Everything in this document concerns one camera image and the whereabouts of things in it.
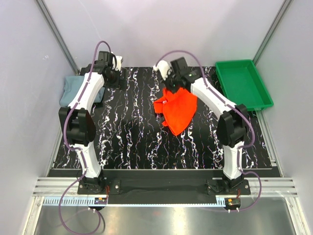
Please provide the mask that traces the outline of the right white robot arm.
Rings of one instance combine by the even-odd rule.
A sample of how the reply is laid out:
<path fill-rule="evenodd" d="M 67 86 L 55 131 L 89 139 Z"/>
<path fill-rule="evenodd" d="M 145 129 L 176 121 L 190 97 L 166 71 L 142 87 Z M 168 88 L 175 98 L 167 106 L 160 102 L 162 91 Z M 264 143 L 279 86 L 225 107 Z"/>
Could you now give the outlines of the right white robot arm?
<path fill-rule="evenodd" d="M 170 63 L 161 60 L 156 69 L 171 92 L 177 92 L 180 88 L 186 89 L 208 106 L 218 118 L 216 136 L 224 150 L 223 174 L 222 179 L 206 184 L 215 195 L 238 193 L 244 181 L 242 151 L 247 130 L 252 127 L 247 119 L 246 106 L 237 105 L 225 98 L 208 82 L 203 70 L 189 69 L 183 57 Z"/>

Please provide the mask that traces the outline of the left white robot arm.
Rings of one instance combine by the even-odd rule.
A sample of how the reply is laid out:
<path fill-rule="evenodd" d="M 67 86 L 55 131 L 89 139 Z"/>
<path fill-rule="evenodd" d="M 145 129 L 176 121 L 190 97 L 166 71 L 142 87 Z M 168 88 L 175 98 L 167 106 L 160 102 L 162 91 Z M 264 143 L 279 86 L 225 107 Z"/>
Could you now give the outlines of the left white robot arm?
<path fill-rule="evenodd" d="M 91 108 L 102 88 L 125 90 L 127 75 L 122 70 L 122 56 L 109 51 L 100 51 L 97 60 L 81 68 L 83 83 L 72 102 L 59 110 L 64 141 L 71 151 L 76 152 L 82 175 L 79 178 L 79 194 L 100 194 L 106 190 L 105 177 L 98 162 L 94 139 L 96 126 L 91 117 Z"/>

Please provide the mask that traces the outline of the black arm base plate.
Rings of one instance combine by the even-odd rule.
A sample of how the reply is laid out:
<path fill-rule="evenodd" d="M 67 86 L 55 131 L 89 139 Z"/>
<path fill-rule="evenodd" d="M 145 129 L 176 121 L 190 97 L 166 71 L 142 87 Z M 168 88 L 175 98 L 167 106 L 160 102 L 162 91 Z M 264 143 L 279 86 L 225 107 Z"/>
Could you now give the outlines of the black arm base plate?
<path fill-rule="evenodd" d="M 102 170 L 109 203 L 134 206 L 210 204 L 216 196 L 245 196 L 246 179 L 229 183 L 222 170 Z"/>

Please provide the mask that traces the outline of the orange t shirt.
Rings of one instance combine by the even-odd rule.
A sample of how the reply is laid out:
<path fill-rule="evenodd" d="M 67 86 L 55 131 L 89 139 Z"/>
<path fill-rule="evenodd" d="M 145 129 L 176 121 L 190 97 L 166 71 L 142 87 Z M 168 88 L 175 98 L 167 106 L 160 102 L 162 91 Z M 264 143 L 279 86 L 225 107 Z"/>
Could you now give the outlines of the orange t shirt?
<path fill-rule="evenodd" d="M 176 93 L 163 89 L 163 96 L 154 101 L 154 111 L 164 116 L 163 126 L 168 127 L 172 134 L 181 134 L 190 124 L 196 110 L 197 97 L 184 88 Z"/>

